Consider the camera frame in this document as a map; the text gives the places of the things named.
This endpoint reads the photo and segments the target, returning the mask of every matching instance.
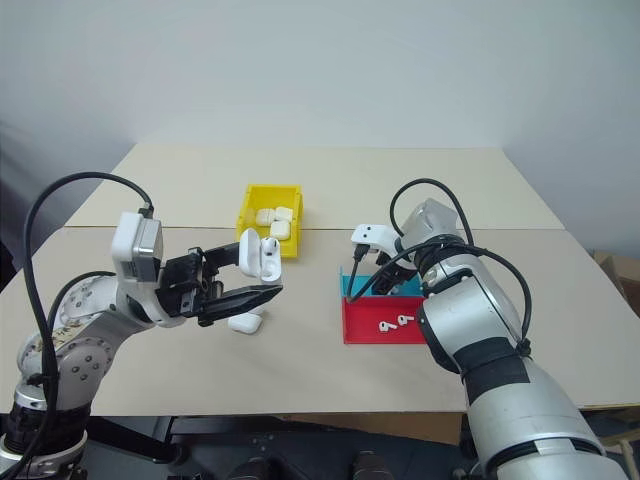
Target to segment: silver robotic arm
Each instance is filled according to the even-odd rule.
[[[478,258],[482,249],[466,245],[458,235],[456,218],[455,211],[425,201],[403,225],[403,235],[386,242],[394,245],[386,254],[410,260],[421,280],[428,298],[418,311],[419,326],[435,361],[462,377],[484,475],[501,480],[626,478],[605,456],[571,399],[529,356],[516,309]],[[380,250],[362,237],[368,227],[379,226],[361,225],[353,243]],[[407,249],[414,251],[402,255]],[[400,272],[395,283],[406,279]],[[394,284],[382,283],[383,293]]]
[[[175,327],[189,317],[201,326],[261,305],[282,290],[277,240],[248,230],[240,243],[212,250],[190,249],[162,265],[162,226],[140,213],[124,213],[111,253],[114,276],[96,275],[73,284],[51,329],[58,368],[56,415],[37,456],[16,478],[67,479],[87,441],[91,403],[115,354],[131,335],[155,325]],[[216,280],[221,267],[238,265],[261,285],[225,292]],[[43,420],[47,400],[42,371],[43,342],[30,337],[18,353],[21,380],[0,438],[0,475],[20,461]]]

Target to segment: beige table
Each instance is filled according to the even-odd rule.
[[[112,228],[65,228],[36,256],[45,304],[75,274],[110,268]],[[477,243],[521,269],[533,291],[535,359],[582,407],[640,403],[636,376],[640,321],[598,266],[562,230],[475,231]],[[231,241],[232,230],[166,229],[167,258],[189,247]],[[278,412],[462,411],[457,376],[420,345],[344,345],[338,266],[348,263],[347,231],[304,232],[301,255],[286,262],[285,289],[260,332],[224,322],[154,328],[128,340],[94,403],[101,415]],[[487,263],[519,301],[517,284]],[[227,285],[246,283],[233,269]],[[0,410],[11,406],[15,352],[34,329],[18,275],[0,296]]]
[[[210,227],[233,225],[250,182],[301,184],[307,230],[300,257],[284,265],[285,289],[257,335],[231,332],[224,323],[201,329],[191,321],[134,336],[105,378],[95,414],[463,411],[460,380],[440,369],[425,346],[342,343],[338,270],[350,267],[347,229],[387,223],[391,195],[419,175],[449,184],[479,228],[477,244],[525,275],[534,301],[534,357],[571,398],[581,407],[640,403],[640,383],[632,380],[640,321],[500,150],[139,145],[115,172],[138,181],[154,199],[156,217],[169,227],[165,258],[232,241],[233,230]],[[409,193],[398,217],[427,195],[439,197],[426,188]],[[73,275],[112,269],[109,226],[138,203],[103,184],[46,242],[35,260],[45,305]],[[516,282],[487,265],[519,303]],[[229,287],[247,283],[228,268],[222,279]],[[0,411],[7,411],[17,380],[15,352],[35,328],[21,274],[0,295],[0,315]]]

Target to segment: yellow box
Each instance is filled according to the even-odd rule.
[[[280,241],[280,254],[284,258],[298,256],[300,223],[302,222],[302,189],[300,185],[249,185],[244,204],[236,221],[236,240],[247,228],[254,228],[260,238],[269,236],[269,227],[256,225],[256,212],[261,208],[288,207],[293,209],[291,237]]]

